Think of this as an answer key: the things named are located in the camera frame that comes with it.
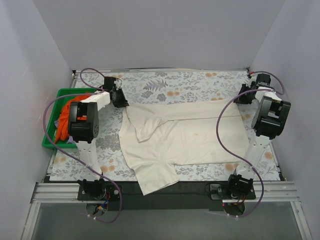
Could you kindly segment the cream white t shirt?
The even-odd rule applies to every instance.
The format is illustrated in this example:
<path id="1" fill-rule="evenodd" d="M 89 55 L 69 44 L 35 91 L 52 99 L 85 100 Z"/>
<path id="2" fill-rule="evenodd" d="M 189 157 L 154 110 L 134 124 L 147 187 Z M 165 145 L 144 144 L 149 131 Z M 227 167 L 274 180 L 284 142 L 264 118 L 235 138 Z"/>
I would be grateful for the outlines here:
<path id="1" fill-rule="evenodd" d="M 175 166 L 235 163 L 249 146 L 239 109 L 227 100 L 132 104 L 118 135 L 143 195 L 177 183 Z"/>

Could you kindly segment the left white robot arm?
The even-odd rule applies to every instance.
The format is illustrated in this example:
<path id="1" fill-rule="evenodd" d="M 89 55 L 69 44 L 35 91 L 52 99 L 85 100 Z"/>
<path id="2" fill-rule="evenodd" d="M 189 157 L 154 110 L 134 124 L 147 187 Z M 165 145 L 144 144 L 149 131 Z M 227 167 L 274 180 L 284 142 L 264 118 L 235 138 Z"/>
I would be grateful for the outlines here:
<path id="1" fill-rule="evenodd" d="M 127 107 L 128 101 L 121 88 L 119 78 L 106 76 L 101 86 L 103 92 L 96 91 L 86 99 L 70 103 L 68 134 L 79 151 L 79 159 L 86 168 L 85 176 L 78 183 L 84 193 L 95 200 L 105 198 L 107 189 L 98 163 L 96 138 L 99 134 L 99 110 L 112 104 L 116 108 Z"/>

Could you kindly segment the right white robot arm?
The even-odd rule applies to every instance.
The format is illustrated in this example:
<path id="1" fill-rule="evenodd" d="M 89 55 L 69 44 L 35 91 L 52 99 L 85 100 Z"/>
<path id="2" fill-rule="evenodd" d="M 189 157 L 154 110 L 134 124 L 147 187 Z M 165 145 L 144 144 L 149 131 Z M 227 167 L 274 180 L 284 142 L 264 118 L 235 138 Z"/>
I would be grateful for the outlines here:
<path id="1" fill-rule="evenodd" d="M 283 132 L 289 116 L 292 104 L 278 97 L 285 93 L 284 85 L 280 84 L 282 92 L 275 91 L 271 87 L 271 77 L 278 80 L 267 71 L 250 72 L 247 83 L 241 85 L 237 98 L 233 100 L 240 105 L 249 105 L 257 100 L 258 108 L 251 123 L 255 135 L 244 154 L 245 161 L 228 179 L 226 192 L 232 199 L 245 198 L 254 191 L 254 177 L 258 175 L 256 166 L 267 146 Z"/>

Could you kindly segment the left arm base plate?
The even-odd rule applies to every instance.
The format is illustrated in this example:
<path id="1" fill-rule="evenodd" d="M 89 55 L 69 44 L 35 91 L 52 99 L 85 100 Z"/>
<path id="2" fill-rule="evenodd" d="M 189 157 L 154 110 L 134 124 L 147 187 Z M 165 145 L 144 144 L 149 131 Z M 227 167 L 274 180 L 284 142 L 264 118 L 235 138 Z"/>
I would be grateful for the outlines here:
<path id="1" fill-rule="evenodd" d="M 77 194 L 77 200 L 87 203 L 101 203 L 108 201 L 109 208 L 118 208 L 120 206 L 120 192 L 113 184 L 101 184 L 98 187 L 80 186 Z"/>

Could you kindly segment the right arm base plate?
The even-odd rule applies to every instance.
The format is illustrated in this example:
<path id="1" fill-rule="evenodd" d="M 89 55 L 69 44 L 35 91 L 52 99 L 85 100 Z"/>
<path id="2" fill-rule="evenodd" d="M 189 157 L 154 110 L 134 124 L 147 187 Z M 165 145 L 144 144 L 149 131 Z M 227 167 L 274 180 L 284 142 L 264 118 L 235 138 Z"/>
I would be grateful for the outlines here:
<path id="1" fill-rule="evenodd" d="M 212 200 L 232 200 L 236 202 L 242 201 L 243 199 L 256 199 L 256 194 L 253 188 L 249 191 L 248 194 L 244 195 L 237 190 L 232 190 L 230 187 L 228 187 L 228 184 L 224 182 L 207 183 L 204 187 L 204 191 Z"/>

